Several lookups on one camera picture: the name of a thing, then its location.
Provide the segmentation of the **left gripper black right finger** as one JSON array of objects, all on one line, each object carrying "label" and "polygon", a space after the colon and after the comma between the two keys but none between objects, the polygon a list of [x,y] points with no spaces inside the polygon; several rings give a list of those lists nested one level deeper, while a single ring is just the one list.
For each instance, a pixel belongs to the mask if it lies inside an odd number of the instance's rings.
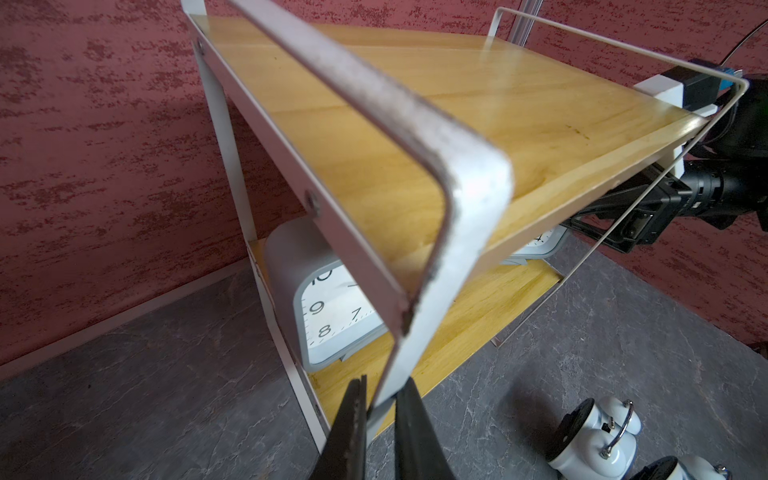
[{"label": "left gripper black right finger", "polygon": [[396,394],[394,435],[396,479],[455,479],[412,378]]}]

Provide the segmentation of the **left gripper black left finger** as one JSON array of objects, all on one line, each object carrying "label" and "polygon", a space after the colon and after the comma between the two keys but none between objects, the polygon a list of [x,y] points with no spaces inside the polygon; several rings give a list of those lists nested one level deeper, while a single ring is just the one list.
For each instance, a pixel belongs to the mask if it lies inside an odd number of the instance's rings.
[{"label": "left gripper black left finger", "polygon": [[367,446],[367,378],[349,382],[311,480],[365,477]]}]

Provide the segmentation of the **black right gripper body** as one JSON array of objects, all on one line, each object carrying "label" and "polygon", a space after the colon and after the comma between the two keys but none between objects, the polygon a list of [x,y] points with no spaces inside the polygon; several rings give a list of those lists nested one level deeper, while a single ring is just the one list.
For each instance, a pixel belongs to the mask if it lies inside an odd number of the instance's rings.
[{"label": "black right gripper body", "polygon": [[[611,199],[618,205],[616,216],[622,214],[661,173],[659,167],[647,167],[614,188]],[[654,243],[692,196],[693,190],[687,184],[666,174],[611,233],[611,247],[630,253],[637,245]]]}]

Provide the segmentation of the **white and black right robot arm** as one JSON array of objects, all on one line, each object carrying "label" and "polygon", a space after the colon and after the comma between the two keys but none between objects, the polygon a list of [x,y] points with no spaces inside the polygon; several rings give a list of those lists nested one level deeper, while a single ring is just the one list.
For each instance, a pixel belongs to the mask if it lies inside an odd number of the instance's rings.
[{"label": "white and black right robot arm", "polygon": [[654,243],[678,217],[724,230],[756,214],[767,226],[767,76],[690,151],[680,173],[651,165],[564,222],[564,227],[629,253]]}]

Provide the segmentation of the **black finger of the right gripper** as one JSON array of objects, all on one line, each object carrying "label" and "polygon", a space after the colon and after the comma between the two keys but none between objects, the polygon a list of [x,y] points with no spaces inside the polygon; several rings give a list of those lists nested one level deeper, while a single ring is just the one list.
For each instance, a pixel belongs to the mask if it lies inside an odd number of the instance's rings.
[{"label": "black finger of the right gripper", "polygon": [[[618,252],[629,252],[630,238],[625,235],[626,225],[626,220],[614,222],[612,224],[613,230],[602,241],[602,244]],[[607,228],[600,228],[576,217],[565,220],[563,226],[595,241],[600,240],[608,231]]]}]

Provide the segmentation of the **grey rectangular alarm clock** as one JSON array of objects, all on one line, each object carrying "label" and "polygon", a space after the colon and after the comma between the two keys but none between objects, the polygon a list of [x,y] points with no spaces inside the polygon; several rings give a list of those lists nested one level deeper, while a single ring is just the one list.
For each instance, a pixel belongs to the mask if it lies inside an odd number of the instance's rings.
[{"label": "grey rectangular alarm clock", "polygon": [[345,360],[388,332],[311,219],[277,227],[264,261],[278,325],[305,371]]},{"label": "grey rectangular alarm clock", "polygon": [[555,255],[569,237],[569,230],[561,225],[548,230],[523,248],[507,257],[501,262],[502,265],[522,266],[532,260],[543,260]]}]

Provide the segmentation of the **wooden two-tier white-framed shelf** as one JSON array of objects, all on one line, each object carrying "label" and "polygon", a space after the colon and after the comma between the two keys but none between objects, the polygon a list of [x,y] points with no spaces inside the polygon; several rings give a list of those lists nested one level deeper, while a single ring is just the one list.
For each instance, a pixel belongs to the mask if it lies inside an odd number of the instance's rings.
[{"label": "wooden two-tier white-framed shelf", "polygon": [[182,5],[244,236],[234,104],[391,332],[368,436],[467,281],[716,125],[498,39]]}]

